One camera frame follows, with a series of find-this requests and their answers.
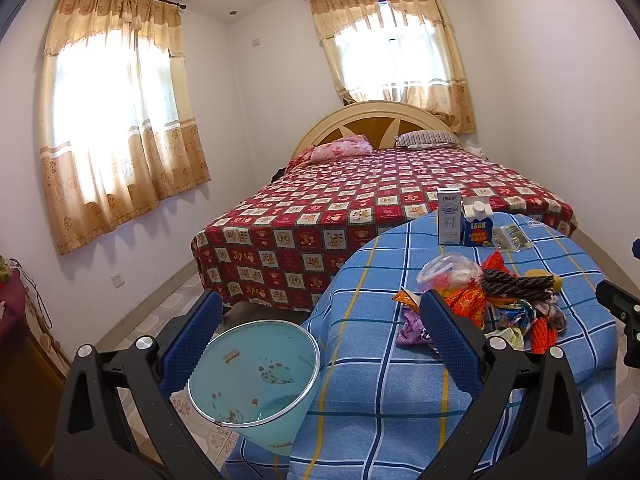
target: blue plaid tablecloth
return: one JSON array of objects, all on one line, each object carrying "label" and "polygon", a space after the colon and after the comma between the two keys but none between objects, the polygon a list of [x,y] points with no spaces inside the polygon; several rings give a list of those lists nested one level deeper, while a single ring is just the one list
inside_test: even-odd
[{"label": "blue plaid tablecloth", "polygon": [[[516,222],[533,247],[504,253],[517,274],[546,269],[564,279],[559,304],[567,327],[558,338],[580,389],[589,463],[615,445],[616,328],[595,298],[603,275],[594,261],[557,231],[522,215]],[[403,324],[392,296],[415,290],[422,266],[442,252],[477,263],[494,248],[439,246],[434,214],[390,229],[342,267],[304,324],[322,354],[322,383],[293,445],[279,457],[244,438],[222,472],[231,480],[415,480],[462,418],[470,396],[456,388],[426,346],[396,346]],[[513,392],[480,468],[502,450],[519,406]],[[540,460],[562,460],[561,449]]]}]

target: bucket rim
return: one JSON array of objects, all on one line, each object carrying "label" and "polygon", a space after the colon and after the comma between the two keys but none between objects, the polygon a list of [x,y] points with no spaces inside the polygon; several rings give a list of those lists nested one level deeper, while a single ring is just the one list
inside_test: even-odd
[{"label": "bucket rim", "polygon": [[316,380],[318,379],[318,376],[320,375],[320,347],[318,346],[318,342],[309,333],[309,331],[306,330],[305,328],[302,328],[300,325],[297,325],[295,323],[292,323],[290,321],[285,321],[285,320],[282,320],[282,319],[259,319],[259,320],[256,320],[256,321],[250,321],[248,323],[242,323],[242,324],[240,324],[238,326],[230,328],[229,330],[226,330],[225,332],[223,332],[219,336],[217,336],[217,337],[213,338],[211,341],[209,341],[209,343],[207,343],[207,346],[205,347],[205,352],[207,351],[207,348],[209,348],[209,345],[211,345],[213,342],[217,341],[217,339],[223,337],[225,334],[233,332],[233,330],[238,330],[240,328],[245,328],[245,327],[247,327],[249,325],[258,324],[258,323],[285,324],[285,325],[293,326],[293,327],[299,329],[300,331],[302,331],[307,336],[309,341],[311,341],[311,345],[314,348],[314,371],[311,374],[311,378],[309,379],[308,383],[306,384],[306,386],[304,387],[302,392],[300,392],[300,394],[296,397],[296,399],[292,403],[290,403],[287,406],[285,406],[284,408],[282,408],[279,412],[274,413],[273,415],[268,416],[267,418],[264,418],[262,420],[254,420],[253,422],[241,422],[239,424],[234,424],[232,422],[225,422],[223,420],[219,420],[217,418],[213,418],[212,416],[207,415],[206,413],[204,413],[200,409],[200,407],[197,405],[195,400],[193,399],[193,395],[191,395],[191,377],[189,377],[189,380],[187,381],[187,393],[189,395],[189,400],[191,401],[191,404],[193,405],[193,407],[196,409],[196,411],[200,415],[202,415],[204,418],[206,418],[210,422],[213,422],[217,426],[223,426],[224,428],[230,428],[230,429],[234,429],[234,428],[237,428],[237,429],[255,428],[257,426],[261,426],[263,424],[266,424],[267,422],[271,422],[272,420],[276,420],[276,419],[280,418],[281,416],[286,415],[287,413],[289,413],[291,410],[293,410],[293,408],[295,408],[297,405],[299,405],[300,402],[302,402],[302,399],[304,399],[309,394],[309,392],[313,389],[313,386],[316,383]]}]

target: bed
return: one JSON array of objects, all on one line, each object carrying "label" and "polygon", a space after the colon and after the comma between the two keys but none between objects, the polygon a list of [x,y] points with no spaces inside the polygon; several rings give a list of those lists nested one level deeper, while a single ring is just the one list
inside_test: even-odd
[{"label": "bed", "polygon": [[411,152],[399,134],[448,130],[420,108],[389,101],[340,108],[314,126],[292,154],[364,134],[371,156],[296,168],[215,219],[191,241],[205,288],[227,305],[249,301],[309,311],[358,248],[437,208],[436,190],[488,196],[494,211],[524,213],[562,234],[571,207],[516,171],[465,150]]}]

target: blue gripper pad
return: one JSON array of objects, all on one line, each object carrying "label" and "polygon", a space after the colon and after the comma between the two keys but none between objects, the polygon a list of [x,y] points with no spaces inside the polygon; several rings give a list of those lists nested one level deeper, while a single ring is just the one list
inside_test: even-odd
[{"label": "blue gripper pad", "polygon": [[420,299],[420,320],[456,386],[475,399],[484,387],[481,356],[486,339],[482,333],[470,319],[454,314],[434,290]]},{"label": "blue gripper pad", "polygon": [[[167,397],[186,386],[221,320],[220,295],[205,290],[187,314],[174,317],[162,329],[158,335],[161,348],[158,355],[161,359],[158,386]],[[163,349],[162,343],[166,340],[173,342],[169,348]]]}]

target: wooden headboard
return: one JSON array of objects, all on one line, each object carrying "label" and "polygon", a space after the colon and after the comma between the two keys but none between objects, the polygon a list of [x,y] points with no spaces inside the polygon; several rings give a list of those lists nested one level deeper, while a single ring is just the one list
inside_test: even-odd
[{"label": "wooden headboard", "polygon": [[434,115],[394,101],[363,101],[336,110],[311,128],[293,152],[298,156],[309,146],[326,144],[352,135],[365,135],[377,150],[392,148],[396,137],[415,130],[450,128]]}]

